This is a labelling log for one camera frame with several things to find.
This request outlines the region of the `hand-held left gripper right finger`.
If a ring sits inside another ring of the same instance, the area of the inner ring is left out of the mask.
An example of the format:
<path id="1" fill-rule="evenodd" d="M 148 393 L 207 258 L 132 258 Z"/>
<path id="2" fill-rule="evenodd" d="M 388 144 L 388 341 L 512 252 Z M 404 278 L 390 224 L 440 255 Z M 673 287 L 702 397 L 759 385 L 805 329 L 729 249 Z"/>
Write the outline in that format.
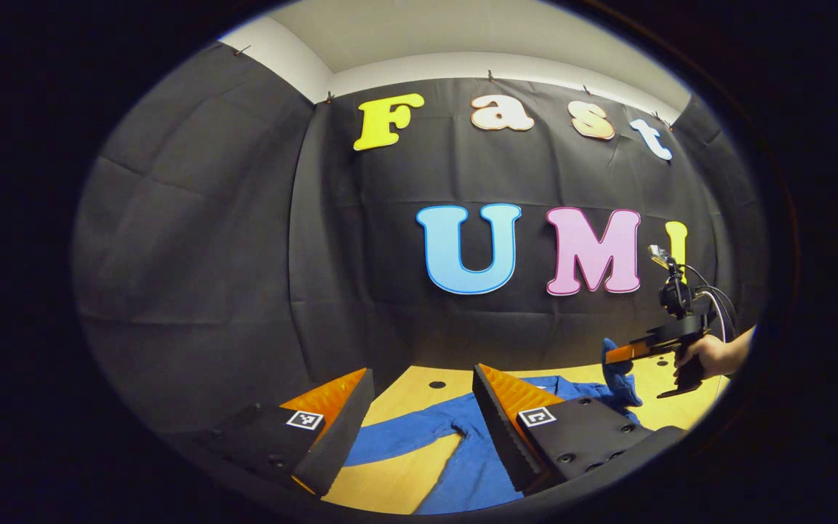
<path id="1" fill-rule="evenodd" d="M 576 496 L 605 490 L 681 440 L 649 430 L 591 396 L 563 400 L 491 366 L 474 366 L 472 391 L 516 491 L 560 485 Z"/>

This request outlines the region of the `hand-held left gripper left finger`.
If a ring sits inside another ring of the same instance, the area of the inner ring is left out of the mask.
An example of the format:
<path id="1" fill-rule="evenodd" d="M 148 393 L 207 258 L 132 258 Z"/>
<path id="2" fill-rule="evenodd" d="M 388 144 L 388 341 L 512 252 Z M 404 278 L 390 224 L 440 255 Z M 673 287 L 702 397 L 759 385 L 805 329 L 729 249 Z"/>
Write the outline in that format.
<path id="1" fill-rule="evenodd" d="M 375 399 L 369 368 L 283 402 L 254 402 L 205 431 L 205 450 L 290 490 L 328 494 Z"/>

